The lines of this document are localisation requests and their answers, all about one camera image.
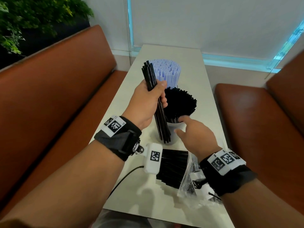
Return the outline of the person's left hand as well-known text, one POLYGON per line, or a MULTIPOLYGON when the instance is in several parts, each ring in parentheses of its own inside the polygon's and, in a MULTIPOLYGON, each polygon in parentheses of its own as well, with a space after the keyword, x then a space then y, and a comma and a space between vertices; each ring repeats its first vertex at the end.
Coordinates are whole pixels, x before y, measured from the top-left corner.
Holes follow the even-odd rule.
POLYGON ((131 100, 122 114, 140 130, 147 128, 152 122, 154 113, 158 106, 158 99, 161 98, 163 108, 168 106, 167 98, 164 93, 152 93, 148 91, 146 81, 142 82, 135 88, 131 100))

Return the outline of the person's right hand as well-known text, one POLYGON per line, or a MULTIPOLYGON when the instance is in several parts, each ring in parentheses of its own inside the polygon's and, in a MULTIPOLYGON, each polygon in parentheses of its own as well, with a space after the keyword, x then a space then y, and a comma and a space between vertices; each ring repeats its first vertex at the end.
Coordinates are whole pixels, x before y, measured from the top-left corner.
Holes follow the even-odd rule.
POLYGON ((185 131, 188 133, 186 140, 182 142, 185 148, 197 157, 198 163, 222 150, 214 133, 203 123, 187 115, 179 117, 178 120, 185 123, 185 131))

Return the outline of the bunch of black straws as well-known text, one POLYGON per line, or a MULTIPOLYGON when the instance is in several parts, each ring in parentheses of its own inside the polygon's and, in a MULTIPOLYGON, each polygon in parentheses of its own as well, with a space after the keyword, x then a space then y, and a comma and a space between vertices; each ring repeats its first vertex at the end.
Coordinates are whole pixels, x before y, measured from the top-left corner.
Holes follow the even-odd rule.
MULTIPOLYGON (((148 91, 152 91, 157 85, 153 64, 149 61, 144 62, 142 73, 145 78, 148 91)), ((158 106, 154 114, 154 118, 160 140, 163 141, 164 144, 169 144, 169 142, 171 142, 171 133, 166 122, 164 108, 160 97, 158 99, 158 106)))

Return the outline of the person's right forearm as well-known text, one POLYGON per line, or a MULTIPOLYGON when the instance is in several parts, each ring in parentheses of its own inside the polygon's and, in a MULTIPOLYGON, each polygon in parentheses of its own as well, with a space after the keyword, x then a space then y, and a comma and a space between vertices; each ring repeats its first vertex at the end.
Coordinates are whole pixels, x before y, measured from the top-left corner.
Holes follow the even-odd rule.
POLYGON ((257 179, 221 200, 235 228, 304 228, 304 215, 257 179))

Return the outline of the person's left forearm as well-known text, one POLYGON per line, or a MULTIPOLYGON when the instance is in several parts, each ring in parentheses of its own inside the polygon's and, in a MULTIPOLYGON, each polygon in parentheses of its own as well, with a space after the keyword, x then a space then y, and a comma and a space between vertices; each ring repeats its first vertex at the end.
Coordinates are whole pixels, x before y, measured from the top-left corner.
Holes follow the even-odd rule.
POLYGON ((97 141, 41 182, 0 221, 0 228, 89 228, 125 162, 97 141))

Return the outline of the bundle of lavender paper straws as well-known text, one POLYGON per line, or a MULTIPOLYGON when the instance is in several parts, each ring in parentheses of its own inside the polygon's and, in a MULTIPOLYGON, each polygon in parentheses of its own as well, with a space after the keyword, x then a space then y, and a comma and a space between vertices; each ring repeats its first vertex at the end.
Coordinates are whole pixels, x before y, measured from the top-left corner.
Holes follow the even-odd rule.
POLYGON ((166 80, 167 88, 177 88, 181 73, 181 66, 177 62, 166 59, 155 59, 149 60, 149 63, 153 65, 157 80, 166 80))

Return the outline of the black straws standing in cup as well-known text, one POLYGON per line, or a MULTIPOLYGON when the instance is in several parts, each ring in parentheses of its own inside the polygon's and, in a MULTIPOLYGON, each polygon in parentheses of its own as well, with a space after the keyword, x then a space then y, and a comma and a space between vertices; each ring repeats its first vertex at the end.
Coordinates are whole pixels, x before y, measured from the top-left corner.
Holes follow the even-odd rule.
POLYGON ((168 123, 179 123, 181 116, 190 116, 197 106, 197 100, 187 91, 179 88, 165 89, 168 106, 164 108, 166 121, 168 123))

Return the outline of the loose pile of black straws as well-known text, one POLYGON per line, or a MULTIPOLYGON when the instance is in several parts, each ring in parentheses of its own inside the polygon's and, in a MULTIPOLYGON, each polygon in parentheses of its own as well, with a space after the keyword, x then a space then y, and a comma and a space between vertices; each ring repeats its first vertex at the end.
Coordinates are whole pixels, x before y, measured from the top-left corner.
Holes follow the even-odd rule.
POLYGON ((188 151, 163 149, 161 165, 156 179, 175 189, 179 189, 188 164, 188 151))

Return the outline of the clear plastic bag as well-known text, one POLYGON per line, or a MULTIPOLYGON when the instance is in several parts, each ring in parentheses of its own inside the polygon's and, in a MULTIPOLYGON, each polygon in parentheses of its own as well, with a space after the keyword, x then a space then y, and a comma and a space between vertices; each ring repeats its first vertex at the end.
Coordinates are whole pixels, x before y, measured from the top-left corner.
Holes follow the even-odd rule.
POLYGON ((219 206, 223 205, 219 196, 214 193, 214 197, 210 200, 201 200, 196 196, 192 181, 190 179, 190 173, 199 171, 198 160, 194 154, 189 152, 188 164, 184 174, 184 178, 178 189, 177 196, 181 198, 182 202, 191 209, 199 209, 204 206, 219 206))

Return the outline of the white roller blind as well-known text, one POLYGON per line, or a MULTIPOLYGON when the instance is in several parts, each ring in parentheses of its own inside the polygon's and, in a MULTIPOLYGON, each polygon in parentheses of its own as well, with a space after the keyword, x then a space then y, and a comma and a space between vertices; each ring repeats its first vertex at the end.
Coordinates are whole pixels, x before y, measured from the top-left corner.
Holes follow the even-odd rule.
POLYGON ((304 20, 304 0, 131 0, 134 46, 271 60, 304 20))

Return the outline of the brown leather bench seat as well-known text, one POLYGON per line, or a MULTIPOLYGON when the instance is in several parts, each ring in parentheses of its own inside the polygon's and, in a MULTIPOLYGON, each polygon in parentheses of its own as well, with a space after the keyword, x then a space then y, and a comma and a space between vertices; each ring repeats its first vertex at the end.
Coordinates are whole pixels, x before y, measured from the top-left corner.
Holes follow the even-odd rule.
POLYGON ((304 215, 304 49, 265 88, 217 84, 228 147, 304 215))
POLYGON ((0 72, 0 219, 94 136, 127 72, 99 25, 0 72))

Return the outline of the green leafy plant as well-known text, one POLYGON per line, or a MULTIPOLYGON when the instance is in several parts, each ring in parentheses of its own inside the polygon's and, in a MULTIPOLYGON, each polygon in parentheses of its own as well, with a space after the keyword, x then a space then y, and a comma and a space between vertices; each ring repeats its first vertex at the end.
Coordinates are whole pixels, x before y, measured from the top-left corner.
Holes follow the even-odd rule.
POLYGON ((56 23, 73 25, 76 18, 93 18, 84 0, 0 0, 0 46, 8 54, 19 54, 22 31, 37 29, 55 37, 56 23))

